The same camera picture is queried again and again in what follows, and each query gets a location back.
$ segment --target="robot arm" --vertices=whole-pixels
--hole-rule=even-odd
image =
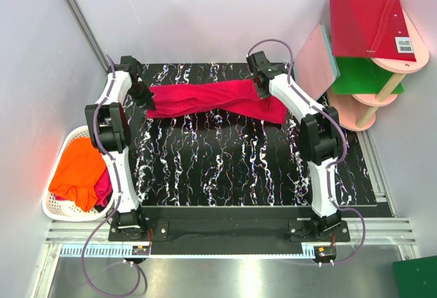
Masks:
[[[301,158],[308,163],[315,213],[316,232],[322,233],[341,223],[341,215],[335,205],[335,170],[329,166],[340,155],[341,140],[335,127],[318,110],[324,110],[334,120],[339,121],[335,108],[325,108],[314,101],[294,81],[288,83],[283,66],[273,66],[264,52],[256,52],[247,57],[254,82],[261,98],[270,95],[278,98],[300,123],[298,149]]]
[[[129,94],[133,101],[142,108],[155,109],[155,105],[153,93],[141,80],[142,66],[135,58],[122,57],[120,64],[114,66],[115,76],[109,71],[102,96],[96,104],[86,106],[85,117],[91,142],[102,153],[107,165],[111,183],[113,183],[113,194],[119,194],[116,184],[118,183],[117,176],[119,178],[121,201],[114,215],[113,226],[117,232],[135,235],[145,232],[145,224],[129,169],[128,146],[131,135],[122,104],[126,95]],[[98,105],[101,107],[97,115],[96,133],[94,114]],[[99,148],[96,137],[111,156]]]

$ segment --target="green board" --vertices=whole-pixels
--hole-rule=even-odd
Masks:
[[[333,83],[336,94],[378,94],[393,75],[364,57],[337,57],[340,76]],[[394,94],[404,92],[399,84]]]
[[[437,297],[437,256],[394,262],[400,298]]]

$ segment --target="barcode label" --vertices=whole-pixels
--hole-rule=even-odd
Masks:
[[[411,38],[395,37],[395,39],[398,53],[414,53],[414,50],[412,49]]]

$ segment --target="white laundry basket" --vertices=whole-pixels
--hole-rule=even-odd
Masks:
[[[95,219],[99,219],[104,217],[109,209],[111,209],[114,203],[113,194],[111,197],[111,201],[105,207],[105,209],[99,213],[96,209],[92,208],[89,212],[82,211],[73,201],[59,201],[56,200],[56,197],[53,193],[48,190],[48,186],[50,185],[53,176],[55,175],[57,166],[59,161],[61,160],[61,156],[64,153],[65,149],[70,145],[73,139],[77,139],[78,137],[89,137],[88,127],[81,126],[74,129],[70,134],[68,134],[64,144],[62,145],[61,152],[56,159],[56,165],[52,170],[52,174],[50,176],[50,180],[48,182],[47,188],[44,191],[44,197],[42,200],[42,209],[45,214],[52,219],[56,219],[59,221],[93,221]]]

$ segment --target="pink board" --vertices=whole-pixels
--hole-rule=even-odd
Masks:
[[[297,84],[314,100],[325,93],[337,78],[337,66],[326,31],[318,25],[294,61]]]

